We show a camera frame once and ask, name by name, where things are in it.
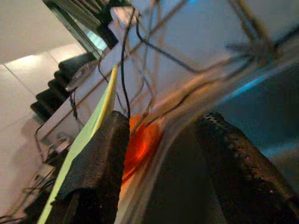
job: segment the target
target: black stair tread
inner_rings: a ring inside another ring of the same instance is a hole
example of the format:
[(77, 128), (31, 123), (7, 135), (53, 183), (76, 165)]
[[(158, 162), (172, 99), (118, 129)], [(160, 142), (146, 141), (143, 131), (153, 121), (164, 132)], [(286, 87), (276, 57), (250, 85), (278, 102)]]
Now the black stair tread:
[(59, 69), (71, 80), (73, 75), (86, 63), (96, 60), (91, 52), (81, 54), (59, 63)]
[(48, 82), (48, 86), (51, 90), (55, 92), (55, 94), (62, 100), (65, 101), (69, 97), (68, 91), (60, 84), (56, 79), (52, 79)]
[(70, 82), (70, 79), (61, 71), (58, 70), (54, 73), (55, 79), (63, 86), (66, 87), (67, 84)]
[(37, 94), (36, 99), (43, 104), (45, 109), (51, 114), (53, 114), (63, 103), (63, 101), (51, 89), (47, 89)]
[(50, 117), (51, 114), (44, 108), (44, 106), (40, 102), (35, 102), (30, 105), (30, 108), (42, 119), (46, 122)]

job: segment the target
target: tiled floor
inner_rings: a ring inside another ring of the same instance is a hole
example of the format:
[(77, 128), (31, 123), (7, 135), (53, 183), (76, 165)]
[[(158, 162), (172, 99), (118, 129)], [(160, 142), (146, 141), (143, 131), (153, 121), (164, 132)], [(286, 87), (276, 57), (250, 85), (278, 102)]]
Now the tiled floor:
[(40, 161), (34, 133), (41, 123), (30, 105), (48, 88), (59, 62), (84, 52), (70, 44), (0, 65), (0, 216), (18, 199)]

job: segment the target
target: floor tile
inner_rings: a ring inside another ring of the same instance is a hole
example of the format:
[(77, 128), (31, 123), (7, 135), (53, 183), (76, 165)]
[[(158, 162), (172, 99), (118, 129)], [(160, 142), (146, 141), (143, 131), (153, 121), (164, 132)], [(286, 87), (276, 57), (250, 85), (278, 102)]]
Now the floor tile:
[(32, 174), (38, 170), (39, 154), (34, 141), (34, 133), (39, 123), (33, 113), (0, 131), (0, 214), (23, 196)]
[(5, 64), (35, 95), (48, 89), (58, 70), (57, 62), (47, 53), (30, 55)]
[(28, 115), (34, 101), (34, 95), (4, 65), (0, 65), (0, 130)]

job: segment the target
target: orange light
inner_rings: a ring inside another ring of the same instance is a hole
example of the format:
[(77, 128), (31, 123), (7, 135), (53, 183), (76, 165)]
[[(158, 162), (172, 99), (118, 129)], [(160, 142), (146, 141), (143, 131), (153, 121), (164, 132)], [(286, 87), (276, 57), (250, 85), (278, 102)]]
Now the orange light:
[[(138, 122), (141, 116), (136, 115), (130, 119), (130, 131)], [(122, 177), (124, 184), (138, 168), (155, 153), (162, 133), (159, 124), (152, 123), (145, 127), (142, 123), (134, 134), (130, 136), (130, 142), (125, 156), (125, 167)]]

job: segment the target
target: yellow board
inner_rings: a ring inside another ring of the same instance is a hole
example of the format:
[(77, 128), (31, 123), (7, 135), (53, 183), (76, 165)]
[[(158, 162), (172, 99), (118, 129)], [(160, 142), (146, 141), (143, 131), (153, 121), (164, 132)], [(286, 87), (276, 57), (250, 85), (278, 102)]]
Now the yellow board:
[(99, 104), (90, 116), (88, 122), (84, 125), (83, 129), (74, 140), (65, 158), (65, 161), (55, 181), (53, 190), (48, 198), (41, 216), (39, 217), (38, 224), (44, 224), (46, 222), (48, 215), (50, 214), (50, 211), (52, 209), (51, 203), (55, 200), (55, 197), (57, 196), (57, 193), (59, 192), (60, 187), (67, 173), (69, 172), (71, 162), (82, 151), (82, 149), (89, 142), (94, 133), (99, 129), (106, 115), (112, 111), (114, 106), (116, 74), (117, 66), (114, 66), (111, 73), (109, 85), (106, 88), (104, 95), (102, 96)]

